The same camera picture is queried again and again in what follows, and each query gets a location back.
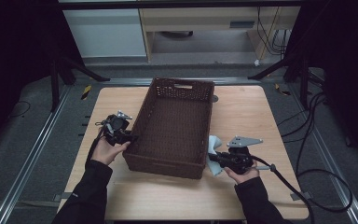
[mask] hand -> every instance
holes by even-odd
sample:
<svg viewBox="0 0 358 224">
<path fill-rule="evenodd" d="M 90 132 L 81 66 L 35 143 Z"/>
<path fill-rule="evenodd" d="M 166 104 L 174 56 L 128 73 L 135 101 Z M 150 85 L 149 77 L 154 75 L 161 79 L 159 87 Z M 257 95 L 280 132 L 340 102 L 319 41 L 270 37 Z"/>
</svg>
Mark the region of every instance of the hand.
<svg viewBox="0 0 358 224">
<path fill-rule="evenodd" d="M 112 147 L 107 141 L 105 137 L 102 137 L 95 147 L 94 152 L 92 153 L 91 159 L 95 161 L 100 161 L 105 165 L 109 165 L 112 161 L 115 160 L 116 155 L 118 153 L 127 149 L 130 145 L 130 142 L 126 142 L 121 146 Z"/>
<path fill-rule="evenodd" d="M 255 167 L 257 166 L 257 162 L 255 160 L 253 160 L 253 162 L 254 164 L 252 165 L 252 168 L 249 168 L 248 171 L 246 171 L 246 173 L 243 175 L 237 175 L 234 171 L 232 171 L 228 167 L 225 167 L 225 171 L 229 177 L 233 178 L 235 182 L 237 182 L 237 184 L 240 184 L 260 176 L 260 172 L 255 169 Z"/>
</svg>

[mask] white cloth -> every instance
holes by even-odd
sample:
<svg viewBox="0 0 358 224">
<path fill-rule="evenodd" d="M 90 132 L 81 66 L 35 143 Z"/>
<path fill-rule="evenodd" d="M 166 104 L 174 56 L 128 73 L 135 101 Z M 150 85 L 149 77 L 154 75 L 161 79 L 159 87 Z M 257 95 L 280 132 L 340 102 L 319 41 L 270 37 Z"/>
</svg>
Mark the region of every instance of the white cloth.
<svg viewBox="0 0 358 224">
<path fill-rule="evenodd" d="M 222 141 L 218 137 L 209 135 L 208 153 L 216 154 L 214 150 L 221 146 Z M 208 164 L 213 176 L 217 176 L 223 171 L 223 168 L 220 167 L 220 164 L 216 161 L 211 161 L 209 156 L 206 157 L 206 163 Z"/>
</svg>

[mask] black sleeve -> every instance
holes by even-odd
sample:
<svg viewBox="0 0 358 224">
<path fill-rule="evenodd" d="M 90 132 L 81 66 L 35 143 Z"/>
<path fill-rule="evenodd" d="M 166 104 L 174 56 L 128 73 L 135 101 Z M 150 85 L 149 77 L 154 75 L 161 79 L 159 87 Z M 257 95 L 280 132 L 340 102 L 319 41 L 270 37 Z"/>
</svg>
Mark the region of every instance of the black sleeve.
<svg viewBox="0 0 358 224">
<path fill-rule="evenodd" d="M 109 166 L 90 161 L 82 179 L 52 223 L 104 224 L 106 186 L 111 175 Z"/>
<path fill-rule="evenodd" d="M 287 224 L 278 209 L 269 201 L 260 177 L 236 185 L 235 191 L 242 204 L 248 224 Z"/>
</svg>

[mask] wooden tabletop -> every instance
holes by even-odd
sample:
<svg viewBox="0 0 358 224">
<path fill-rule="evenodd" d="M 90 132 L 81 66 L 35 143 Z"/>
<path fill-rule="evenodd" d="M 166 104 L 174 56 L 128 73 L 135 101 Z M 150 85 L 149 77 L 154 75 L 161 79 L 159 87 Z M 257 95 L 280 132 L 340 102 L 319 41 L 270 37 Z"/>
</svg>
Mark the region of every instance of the wooden tabletop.
<svg viewBox="0 0 358 224">
<path fill-rule="evenodd" d="M 101 90 L 65 192 L 72 192 L 84 173 L 85 160 L 98 133 L 99 126 L 94 123 L 118 110 L 136 118 L 147 90 L 147 87 Z M 262 144 L 249 146 L 251 154 L 274 163 L 289 183 L 299 189 L 263 89 L 259 86 L 216 86 L 214 95 L 219 100 L 213 103 L 210 135 L 218 136 L 223 143 L 217 151 L 227 151 L 226 143 L 235 135 L 261 138 Z M 133 172 L 121 154 L 111 168 L 107 220 L 245 219 L 234 190 L 235 182 L 224 172 L 213 176 L 205 167 L 200 180 Z M 260 175 L 269 200 L 284 218 L 308 216 L 307 207 L 301 201 L 292 200 L 290 189 L 275 174 L 261 171 Z"/>
</svg>

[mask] dark background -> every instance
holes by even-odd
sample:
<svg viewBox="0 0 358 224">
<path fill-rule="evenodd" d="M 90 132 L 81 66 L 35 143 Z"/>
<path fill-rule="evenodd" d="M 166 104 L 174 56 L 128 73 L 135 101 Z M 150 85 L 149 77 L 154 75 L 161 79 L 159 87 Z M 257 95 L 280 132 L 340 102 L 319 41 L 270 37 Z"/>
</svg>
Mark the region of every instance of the dark background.
<svg viewBox="0 0 358 224">
<path fill-rule="evenodd" d="M 313 23 L 321 11 L 319 22 Z M 303 34 L 312 36 L 305 47 Z M 325 71 L 329 103 L 351 143 L 358 146 L 358 1 L 333 0 L 327 7 L 325 3 L 302 7 L 287 53 L 298 48 L 309 57 L 310 66 Z M 83 64 L 61 12 L 36 11 L 28 2 L 0 0 L 0 129 L 22 87 L 49 76 L 50 63 L 62 55 Z M 288 76 L 293 79 L 298 74 L 295 69 Z"/>
</svg>

